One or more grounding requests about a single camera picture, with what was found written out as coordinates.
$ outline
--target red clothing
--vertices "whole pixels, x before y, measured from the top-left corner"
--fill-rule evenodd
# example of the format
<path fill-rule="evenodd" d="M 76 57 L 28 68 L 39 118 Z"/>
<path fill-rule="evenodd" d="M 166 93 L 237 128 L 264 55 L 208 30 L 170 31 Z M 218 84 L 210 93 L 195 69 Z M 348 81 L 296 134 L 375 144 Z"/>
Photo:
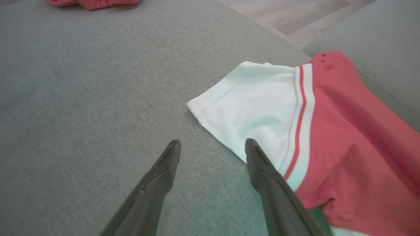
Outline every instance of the red clothing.
<path fill-rule="evenodd" d="M 316 105 L 297 196 L 308 208 L 325 205 L 335 227 L 420 235 L 420 135 L 365 88 L 340 52 L 311 63 Z"/>
<path fill-rule="evenodd" d="M 139 0 L 47 0 L 47 2 L 57 7 L 80 4 L 87 10 L 98 10 L 114 5 L 138 4 Z"/>

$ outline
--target floor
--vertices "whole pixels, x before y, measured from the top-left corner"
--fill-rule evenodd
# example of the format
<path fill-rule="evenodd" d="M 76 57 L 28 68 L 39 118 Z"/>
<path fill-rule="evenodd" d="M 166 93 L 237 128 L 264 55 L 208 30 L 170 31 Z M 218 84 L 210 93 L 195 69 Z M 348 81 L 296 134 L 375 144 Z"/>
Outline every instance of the floor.
<path fill-rule="evenodd" d="M 219 0 L 301 49 L 374 0 Z"/>

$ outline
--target t-shirt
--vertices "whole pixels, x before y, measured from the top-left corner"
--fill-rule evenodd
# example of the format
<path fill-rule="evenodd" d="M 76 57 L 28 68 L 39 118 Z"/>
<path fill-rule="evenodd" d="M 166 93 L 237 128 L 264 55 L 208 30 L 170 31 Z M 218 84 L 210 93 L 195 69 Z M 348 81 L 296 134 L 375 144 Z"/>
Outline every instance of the t-shirt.
<path fill-rule="evenodd" d="M 243 62 L 187 106 L 246 162 L 255 139 L 336 235 L 420 235 L 420 135 L 340 52 L 288 67 Z"/>

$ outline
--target couch armrest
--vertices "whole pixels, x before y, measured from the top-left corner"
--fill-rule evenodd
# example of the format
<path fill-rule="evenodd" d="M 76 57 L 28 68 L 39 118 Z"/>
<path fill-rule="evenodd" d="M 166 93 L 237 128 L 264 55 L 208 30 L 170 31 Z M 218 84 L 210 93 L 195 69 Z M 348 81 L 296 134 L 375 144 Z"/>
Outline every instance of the couch armrest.
<path fill-rule="evenodd" d="M 365 86 L 420 133 L 420 2 L 377 0 L 302 50 L 309 56 L 342 51 Z"/>

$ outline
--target couch cushion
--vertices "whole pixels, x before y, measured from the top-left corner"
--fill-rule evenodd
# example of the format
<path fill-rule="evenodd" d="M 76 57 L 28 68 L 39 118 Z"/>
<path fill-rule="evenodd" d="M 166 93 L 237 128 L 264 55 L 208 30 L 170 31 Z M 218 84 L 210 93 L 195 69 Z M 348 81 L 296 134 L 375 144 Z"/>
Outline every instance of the couch cushion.
<path fill-rule="evenodd" d="M 245 60 L 309 57 L 217 1 L 0 9 L 0 232 L 97 235 L 172 139 L 157 235 L 267 235 L 246 165 L 186 102 Z"/>
<path fill-rule="evenodd" d="M 420 1 L 377 0 L 309 43 L 309 56 L 342 51 L 365 86 L 420 133 Z"/>

